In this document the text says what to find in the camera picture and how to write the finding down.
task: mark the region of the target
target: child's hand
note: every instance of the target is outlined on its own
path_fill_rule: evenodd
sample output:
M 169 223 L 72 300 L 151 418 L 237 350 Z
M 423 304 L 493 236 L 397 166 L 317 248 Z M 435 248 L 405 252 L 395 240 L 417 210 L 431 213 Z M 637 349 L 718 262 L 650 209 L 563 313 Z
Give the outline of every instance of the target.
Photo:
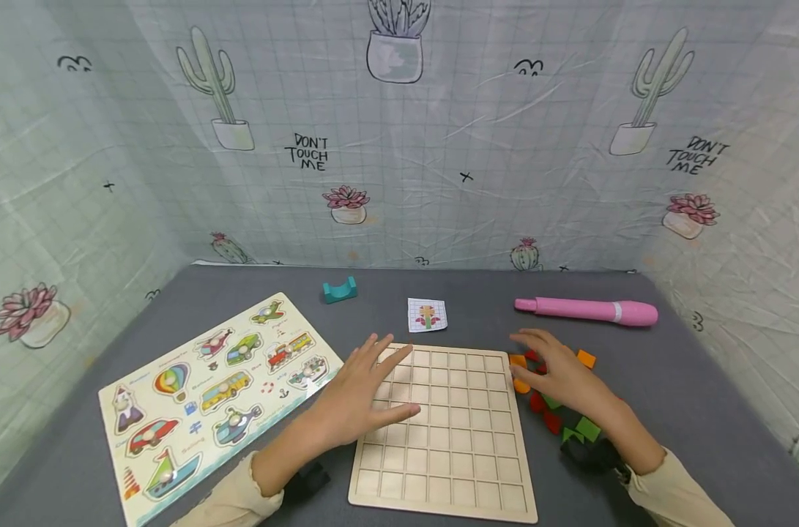
M 615 404 L 617 398 L 610 388 L 582 365 L 572 350 L 561 344 L 553 334 L 544 329 L 520 329 L 510 339 L 537 351 L 548 368 L 547 374 L 538 375 L 521 366 L 511 365 L 510 372 L 515 378 L 592 420 L 603 416 Z
M 315 434 L 321 451 L 349 444 L 371 430 L 420 413 L 420 405 L 415 404 L 383 411 L 372 409 L 379 384 L 412 350 L 408 344 L 374 367 L 382 351 L 393 342 L 392 334 L 378 342 L 377 338 L 373 333 L 364 345 L 353 350 L 337 376 L 323 388 L 320 398 L 302 416 Z

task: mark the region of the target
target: cream sleeve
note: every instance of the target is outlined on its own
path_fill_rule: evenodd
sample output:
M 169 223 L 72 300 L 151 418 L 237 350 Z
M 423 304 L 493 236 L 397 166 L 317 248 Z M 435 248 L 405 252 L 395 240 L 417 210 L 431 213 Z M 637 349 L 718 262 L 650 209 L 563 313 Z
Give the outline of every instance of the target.
M 633 502 L 660 527 L 733 527 L 669 449 L 658 470 L 644 476 L 631 471 L 626 487 Z
M 282 505 L 284 490 L 265 498 L 253 481 L 253 454 L 217 483 L 209 497 L 200 501 L 171 527 L 254 527 Z

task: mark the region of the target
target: wooden grid board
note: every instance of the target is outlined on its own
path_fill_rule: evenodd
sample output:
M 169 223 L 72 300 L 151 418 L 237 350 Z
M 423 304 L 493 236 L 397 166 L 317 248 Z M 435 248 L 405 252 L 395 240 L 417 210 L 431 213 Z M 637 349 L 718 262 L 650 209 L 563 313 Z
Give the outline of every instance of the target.
M 373 406 L 418 403 L 422 411 L 359 439 L 349 503 L 537 523 L 507 365 L 504 351 L 415 345 Z

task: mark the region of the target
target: gray surface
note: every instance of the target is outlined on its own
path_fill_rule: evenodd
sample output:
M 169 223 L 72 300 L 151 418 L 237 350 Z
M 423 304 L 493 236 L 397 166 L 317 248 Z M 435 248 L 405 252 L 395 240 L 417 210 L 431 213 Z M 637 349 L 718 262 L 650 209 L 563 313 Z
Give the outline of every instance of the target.
M 323 282 L 353 274 L 359 297 L 322 304 Z M 406 298 L 443 299 L 449 327 L 414 335 L 419 344 L 516 350 L 507 334 L 542 326 L 598 357 L 597 371 L 675 451 L 738 526 L 799 526 L 799 470 L 741 395 L 673 314 L 654 285 L 623 273 L 518 273 L 192 266 L 173 279 L 112 343 L 0 488 L 0 526 L 123 526 L 96 393 L 156 356 L 282 290 L 345 359 L 370 332 L 408 340 Z M 530 296 L 632 299 L 658 305 L 650 329 L 517 313 Z M 560 440 L 521 400 L 522 431 L 542 526 L 650 525 L 611 477 L 577 474 Z M 284 423 L 256 440 L 259 447 Z M 354 445 L 320 458 L 332 481 L 266 526 L 489 525 L 482 520 L 366 509 L 347 503 Z M 200 483 L 151 526 L 167 526 L 198 503 L 237 459 Z

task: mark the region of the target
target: pink pen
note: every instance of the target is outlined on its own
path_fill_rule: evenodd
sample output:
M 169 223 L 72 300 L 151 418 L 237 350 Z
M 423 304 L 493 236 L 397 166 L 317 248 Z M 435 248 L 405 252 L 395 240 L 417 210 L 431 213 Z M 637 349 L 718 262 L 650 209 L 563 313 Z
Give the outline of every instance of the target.
M 599 302 L 571 299 L 516 299 L 514 307 L 533 311 L 534 315 L 589 318 L 593 321 L 615 322 L 622 326 L 653 326 L 658 321 L 658 309 L 651 304 L 621 300 Z

